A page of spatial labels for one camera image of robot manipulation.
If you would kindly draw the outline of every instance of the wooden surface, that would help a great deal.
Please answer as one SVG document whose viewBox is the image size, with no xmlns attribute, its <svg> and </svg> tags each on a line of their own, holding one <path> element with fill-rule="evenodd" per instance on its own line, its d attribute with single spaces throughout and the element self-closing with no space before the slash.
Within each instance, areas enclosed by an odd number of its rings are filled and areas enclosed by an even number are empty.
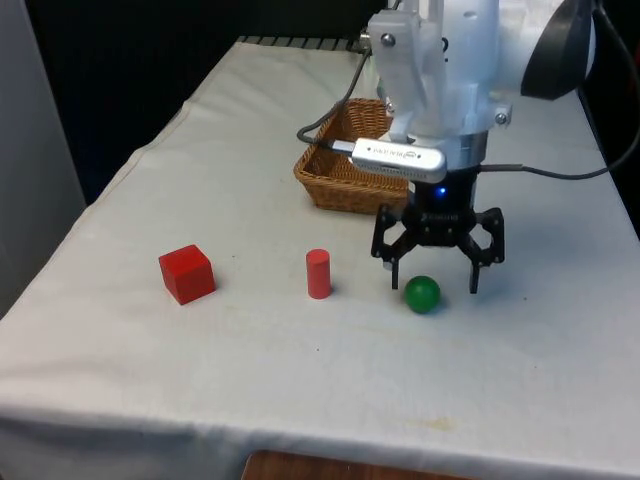
<svg viewBox="0 0 640 480">
<path fill-rule="evenodd" d="M 464 480 L 434 473 L 341 462 L 277 452 L 258 452 L 247 462 L 242 480 Z"/>
</svg>

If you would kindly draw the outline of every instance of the screw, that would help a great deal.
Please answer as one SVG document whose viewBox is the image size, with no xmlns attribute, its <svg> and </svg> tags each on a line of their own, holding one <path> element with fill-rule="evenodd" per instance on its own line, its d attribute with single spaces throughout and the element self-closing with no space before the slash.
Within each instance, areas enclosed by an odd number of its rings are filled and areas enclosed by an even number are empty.
<svg viewBox="0 0 640 480">
<path fill-rule="evenodd" d="M 499 113 L 496 115 L 496 123 L 498 125 L 504 125 L 509 121 L 509 117 L 507 117 L 506 113 Z"/>
<path fill-rule="evenodd" d="M 383 33 L 382 37 L 380 37 L 380 41 L 385 47 L 394 47 L 396 45 L 396 37 L 390 33 Z"/>
</svg>

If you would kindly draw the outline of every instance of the green ball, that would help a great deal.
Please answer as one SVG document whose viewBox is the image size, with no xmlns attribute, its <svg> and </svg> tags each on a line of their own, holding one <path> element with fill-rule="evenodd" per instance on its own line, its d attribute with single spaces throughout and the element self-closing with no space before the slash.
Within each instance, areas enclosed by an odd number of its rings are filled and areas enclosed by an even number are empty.
<svg viewBox="0 0 640 480">
<path fill-rule="evenodd" d="M 440 287 L 433 278 L 415 277 L 404 287 L 404 301 L 416 313 L 428 313 L 440 302 Z"/>
</svg>

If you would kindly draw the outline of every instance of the wicker basket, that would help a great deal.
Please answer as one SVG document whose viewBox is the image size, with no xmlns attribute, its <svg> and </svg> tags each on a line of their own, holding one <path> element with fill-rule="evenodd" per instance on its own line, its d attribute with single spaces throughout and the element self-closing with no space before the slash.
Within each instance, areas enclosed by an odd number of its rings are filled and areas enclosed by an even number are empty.
<svg viewBox="0 0 640 480">
<path fill-rule="evenodd" d="M 379 138 L 389 130 L 390 119 L 379 100 L 349 101 L 318 132 L 318 138 L 355 141 Z M 325 210 L 375 214 L 382 203 L 404 206 L 407 182 L 399 178 L 357 170 L 345 155 L 312 145 L 298 160 L 293 173 L 314 204 Z"/>
</svg>

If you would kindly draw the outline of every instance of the red cylinder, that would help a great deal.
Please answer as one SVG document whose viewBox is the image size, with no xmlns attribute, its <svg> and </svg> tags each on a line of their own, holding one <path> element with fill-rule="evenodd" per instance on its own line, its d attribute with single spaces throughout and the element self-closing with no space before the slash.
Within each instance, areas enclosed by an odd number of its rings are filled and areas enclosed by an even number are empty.
<svg viewBox="0 0 640 480">
<path fill-rule="evenodd" d="M 316 249 L 307 253 L 307 288 L 309 296 L 316 300 L 331 295 L 331 268 L 326 250 Z"/>
</svg>

